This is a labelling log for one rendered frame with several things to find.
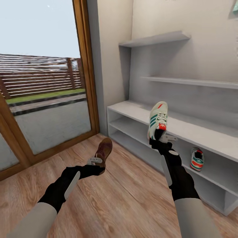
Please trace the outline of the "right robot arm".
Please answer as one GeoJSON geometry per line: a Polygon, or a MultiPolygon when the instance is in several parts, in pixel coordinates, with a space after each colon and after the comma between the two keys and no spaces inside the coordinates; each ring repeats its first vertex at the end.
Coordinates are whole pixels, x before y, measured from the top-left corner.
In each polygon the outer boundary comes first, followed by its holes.
{"type": "Polygon", "coordinates": [[[149,144],[161,154],[160,161],[172,190],[182,238],[222,238],[194,188],[192,176],[181,166],[179,154],[168,142],[178,141],[178,138],[169,135],[162,135],[161,138],[150,138],[149,144]]]}

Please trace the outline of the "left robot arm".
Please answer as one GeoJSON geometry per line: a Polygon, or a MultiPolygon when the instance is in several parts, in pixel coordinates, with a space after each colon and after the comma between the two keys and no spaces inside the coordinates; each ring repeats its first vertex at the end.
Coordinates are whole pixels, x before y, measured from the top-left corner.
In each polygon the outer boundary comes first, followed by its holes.
{"type": "Polygon", "coordinates": [[[90,157],[87,164],[68,166],[25,218],[5,238],[46,238],[63,203],[66,202],[79,179],[98,176],[105,167],[96,166],[101,158],[90,157]]]}

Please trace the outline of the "sandal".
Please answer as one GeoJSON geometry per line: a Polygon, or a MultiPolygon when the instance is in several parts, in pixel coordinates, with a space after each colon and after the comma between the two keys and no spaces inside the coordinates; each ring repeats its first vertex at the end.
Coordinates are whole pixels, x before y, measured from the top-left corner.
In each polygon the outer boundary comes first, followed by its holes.
{"type": "Polygon", "coordinates": [[[96,166],[106,167],[105,161],[112,151],[112,141],[110,138],[104,138],[99,144],[96,157],[102,159],[102,163],[95,163],[96,166]]]}

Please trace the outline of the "gym shoe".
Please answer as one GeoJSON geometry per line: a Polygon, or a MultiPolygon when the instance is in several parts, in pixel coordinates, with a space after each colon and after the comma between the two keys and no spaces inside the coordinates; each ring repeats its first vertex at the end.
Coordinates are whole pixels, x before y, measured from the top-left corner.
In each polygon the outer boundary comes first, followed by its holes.
{"type": "Polygon", "coordinates": [[[165,101],[158,102],[151,110],[149,119],[148,140],[162,140],[167,131],[168,105],[165,101]]]}
{"type": "Polygon", "coordinates": [[[190,167],[192,167],[194,170],[201,171],[202,166],[204,164],[204,154],[198,147],[193,147],[191,150],[191,163],[190,167]]]}

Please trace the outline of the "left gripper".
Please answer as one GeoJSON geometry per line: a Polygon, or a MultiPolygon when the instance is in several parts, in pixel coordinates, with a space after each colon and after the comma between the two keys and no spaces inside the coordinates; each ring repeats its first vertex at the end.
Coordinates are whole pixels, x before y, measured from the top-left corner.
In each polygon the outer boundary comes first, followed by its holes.
{"type": "Polygon", "coordinates": [[[89,177],[92,175],[98,176],[98,175],[100,175],[100,173],[102,173],[105,170],[105,167],[100,167],[100,166],[96,166],[96,165],[94,165],[94,166],[85,165],[85,167],[87,168],[87,176],[86,177],[89,177]]]}

